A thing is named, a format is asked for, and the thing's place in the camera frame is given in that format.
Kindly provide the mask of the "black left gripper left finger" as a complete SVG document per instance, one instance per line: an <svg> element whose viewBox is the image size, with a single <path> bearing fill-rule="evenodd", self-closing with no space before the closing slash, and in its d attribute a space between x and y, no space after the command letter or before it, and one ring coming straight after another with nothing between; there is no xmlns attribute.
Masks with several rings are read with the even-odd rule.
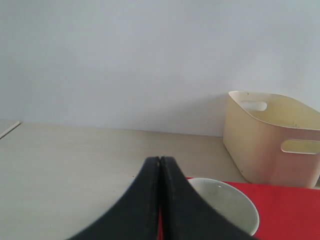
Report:
<svg viewBox="0 0 320 240"><path fill-rule="evenodd" d="M117 202L71 240L156 240L159 231L160 158L147 157Z"/></svg>

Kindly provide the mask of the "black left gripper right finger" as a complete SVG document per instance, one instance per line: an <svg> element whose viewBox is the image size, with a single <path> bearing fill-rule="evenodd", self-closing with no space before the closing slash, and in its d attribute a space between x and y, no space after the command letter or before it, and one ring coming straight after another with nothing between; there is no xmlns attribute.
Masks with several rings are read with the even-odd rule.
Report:
<svg viewBox="0 0 320 240"><path fill-rule="evenodd" d="M194 190L174 157L160 158L160 210L165 240L254 240Z"/></svg>

